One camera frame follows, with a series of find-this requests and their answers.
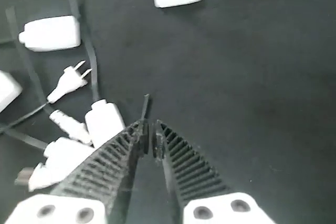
black cord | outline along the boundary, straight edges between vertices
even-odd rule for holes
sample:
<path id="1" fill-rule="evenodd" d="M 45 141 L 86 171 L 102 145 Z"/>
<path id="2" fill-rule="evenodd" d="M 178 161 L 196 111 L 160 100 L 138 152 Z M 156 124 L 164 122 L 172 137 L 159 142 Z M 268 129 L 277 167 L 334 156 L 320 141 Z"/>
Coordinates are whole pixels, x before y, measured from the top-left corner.
<path id="1" fill-rule="evenodd" d="M 2 128 L 0 128 L 0 135 L 2 133 L 6 133 L 6 131 L 8 129 L 11 129 L 15 126 L 17 126 L 18 124 L 24 122 L 25 120 L 27 120 L 28 118 L 30 118 L 31 116 L 35 115 L 36 113 L 38 113 L 39 111 L 41 111 L 48 103 L 45 103 L 43 105 L 41 105 L 40 107 L 36 108 L 35 110 L 29 112 L 28 114 L 25 114 L 24 116 L 21 116 L 19 119 L 15 120 L 14 122 L 8 124 L 8 125 L 5 125 L 3 126 Z"/>
<path id="2" fill-rule="evenodd" d="M 41 103 L 41 105 L 43 105 L 44 111 L 50 115 L 53 113 L 54 109 L 52 109 L 52 107 L 49 105 L 49 103 L 46 100 L 46 96 L 44 95 L 43 90 L 42 90 L 41 81 L 37 73 L 34 70 L 34 67 L 29 59 L 29 55 L 27 54 L 26 50 L 23 48 L 23 45 L 21 45 L 21 43 L 17 40 L 19 29 L 18 29 L 18 25 L 16 21 L 14 7 L 10 7 L 6 9 L 6 17 L 7 17 L 7 21 L 9 24 L 10 34 L 15 43 L 15 47 L 18 50 L 19 56 L 29 73 L 29 77 L 31 81 L 33 82 L 35 86 L 38 100 Z"/>
<path id="3" fill-rule="evenodd" d="M 98 66 L 97 66 L 97 55 L 96 52 L 94 51 L 94 47 L 89 35 L 89 29 L 84 22 L 81 25 L 81 30 L 82 30 L 82 39 L 84 42 L 84 46 L 86 49 L 86 52 L 89 56 L 90 60 L 90 68 L 92 69 L 91 71 L 91 88 L 92 88 L 92 98 L 93 102 L 97 102 L 100 100 L 100 95 L 99 95 L 99 88 L 98 88 Z"/>
<path id="4" fill-rule="evenodd" d="M 4 124 L 0 124 L 0 127 L 2 128 L 5 128 L 6 126 Z M 21 140 L 22 142 L 32 146 L 32 147 L 35 147 L 39 150 L 45 150 L 45 148 L 47 147 L 47 143 L 41 141 L 41 140 L 38 140 L 34 137 L 31 137 L 31 136 L 28 136 L 26 134 L 23 134 L 21 132 L 18 132 L 16 130 L 13 130 L 13 129 L 6 129 L 6 134 L 8 136 L 11 136 L 13 138 L 16 138 L 18 140 Z"/>
<path id="5" fill-rule="evenodd" d="M 73 16 L 80 22 L 82 41 L 84 43 L 86 52 L 90 60 L 90 68 L 92 69 L 91 71 L 92 98 L 93 102 L 97 102 L 100 100 L 99 87 L 98 87 L 98 64 L 97 64 L 97 55 L 90 37 L 89 26 L 86 20 L 84 9 L 81 8 L 81 11 L 79 9 L 78 1 L 69 0 L 69 4 Z"/>

plug prong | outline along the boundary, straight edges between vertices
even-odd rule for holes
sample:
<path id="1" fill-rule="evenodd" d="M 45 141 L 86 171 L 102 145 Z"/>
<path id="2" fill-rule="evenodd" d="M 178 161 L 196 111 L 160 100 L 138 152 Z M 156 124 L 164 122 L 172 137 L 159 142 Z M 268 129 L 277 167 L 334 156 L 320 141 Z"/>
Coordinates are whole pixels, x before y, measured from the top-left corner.
<path id="1" fill-rule="evenodd" d="M 79 62 L 73 69 L 75 69 L 75 70 L 79 69 L 84 63 L 85 63 L 85 61 L 82 60 L 82 61 Z"/>
<path id="2" fill-rule="evenodd" d="M 83 74 L 82 74 L 82 78 L 84 78 L 85 76 L 87 76 L 88 74 L 89 74 L 89 72 L 91 72 L 92 71 L 92 69 L 90 68 L 90 69 L 88 69 L 88 70 L 86 70 Z"/>

